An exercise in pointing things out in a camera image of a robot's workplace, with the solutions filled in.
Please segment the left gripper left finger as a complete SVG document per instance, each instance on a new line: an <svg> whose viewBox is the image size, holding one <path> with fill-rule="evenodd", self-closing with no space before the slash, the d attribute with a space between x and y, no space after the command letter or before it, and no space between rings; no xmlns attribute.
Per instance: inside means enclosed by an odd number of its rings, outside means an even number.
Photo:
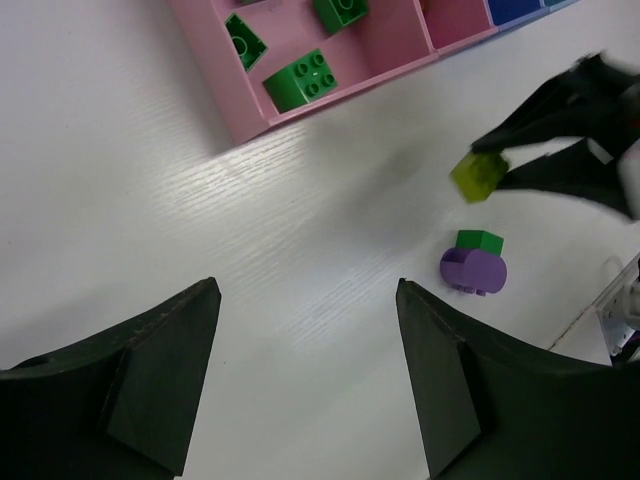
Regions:
<svg viewBox="0 0 640 480"><path fill-rule="evenodd" d="M4 479L184 473L221 306L215 278L1 373Z"/></svg>

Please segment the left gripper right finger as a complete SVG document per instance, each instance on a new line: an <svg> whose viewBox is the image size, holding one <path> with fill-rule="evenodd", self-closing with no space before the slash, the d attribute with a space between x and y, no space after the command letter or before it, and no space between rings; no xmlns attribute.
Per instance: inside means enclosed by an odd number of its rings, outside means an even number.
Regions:
<svg viewBox="0 0 640 480"><path fill-rule="evenodd" d="M433 479L635 479L639 366L530 345L401 280L396 306Z"/></svg>

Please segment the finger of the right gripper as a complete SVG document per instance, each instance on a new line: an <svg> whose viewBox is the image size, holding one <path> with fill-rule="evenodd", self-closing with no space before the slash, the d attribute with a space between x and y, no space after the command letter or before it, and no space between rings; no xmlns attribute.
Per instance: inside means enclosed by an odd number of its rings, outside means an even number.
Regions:
<svg viewBox="0 0 640 480"><path fill-rule="evenodd" d="M638 136L639 72L597 53L544 82L471 149L500 152L556 138L586 138L619 154Z"/></svg>
<svg viewBox="0 0 640 480"><path fill-rule="evenodd" d="M575 197L607 207L631 219L618 165L631 147L610 146L612 159L603 162L594 151L598 144L581 140L559 152L538 157L509 171L499 182L502 191L530 190Z"/></svg>

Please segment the long multicolour brick stack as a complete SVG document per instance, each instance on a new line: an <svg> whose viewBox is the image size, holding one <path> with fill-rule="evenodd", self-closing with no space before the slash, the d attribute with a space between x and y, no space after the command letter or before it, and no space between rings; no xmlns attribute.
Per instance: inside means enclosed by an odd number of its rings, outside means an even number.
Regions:
<svg viewBox="0 0 640 480"><path fill-rule="evenodd" d="M485 201L510 169L500 153L469 152L452 169L450 178L461 197L469 204Z"/></svg>

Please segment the purple flower brick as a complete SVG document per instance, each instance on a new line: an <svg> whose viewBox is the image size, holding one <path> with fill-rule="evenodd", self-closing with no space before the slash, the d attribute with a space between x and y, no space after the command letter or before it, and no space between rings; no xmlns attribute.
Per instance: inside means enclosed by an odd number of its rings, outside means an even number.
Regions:
<svg viewBox="0 0 640 480"><path fill-rule="evenodd" d="M498 293L507 281L503 246L504 239L499 235L485 230L459 230L455 245L440 259L441 278L463 293Z"/></svg>

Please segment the green yellow orange brick stack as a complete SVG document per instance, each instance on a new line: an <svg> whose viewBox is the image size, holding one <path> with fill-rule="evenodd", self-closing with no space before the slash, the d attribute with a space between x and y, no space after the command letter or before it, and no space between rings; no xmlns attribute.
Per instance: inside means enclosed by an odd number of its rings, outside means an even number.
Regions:
<svg viewBox="0 0 640 480"><path fill-rule="evenodd" d="M228 17L225 26L244 70L251 71L266 54L267 45L236 13Z"/></svg>

